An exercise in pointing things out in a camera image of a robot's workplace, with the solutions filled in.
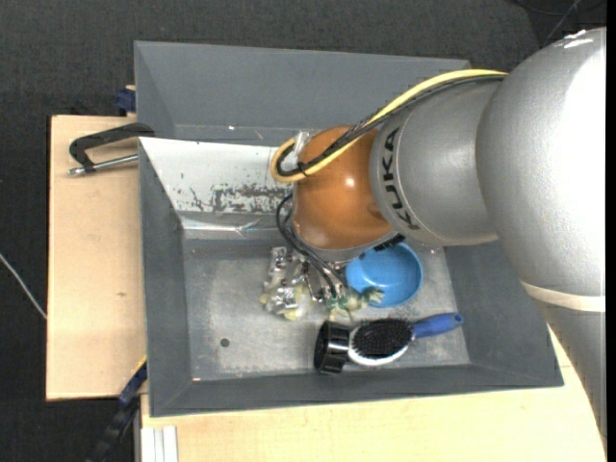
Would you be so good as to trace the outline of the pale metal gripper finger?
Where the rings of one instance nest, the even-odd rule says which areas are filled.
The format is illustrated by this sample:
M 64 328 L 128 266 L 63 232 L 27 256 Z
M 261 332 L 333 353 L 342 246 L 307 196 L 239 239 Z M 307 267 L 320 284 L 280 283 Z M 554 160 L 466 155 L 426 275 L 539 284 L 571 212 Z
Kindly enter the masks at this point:
M 298 320 L 306 315 L 306 294 L 300 287 L 280 287 L 263 295 L 264 309 L 286 320 Z
M 300 282 L 303 262 L 296 252 L 286 246 L 271 250 L 267 285 L 296 285 Z

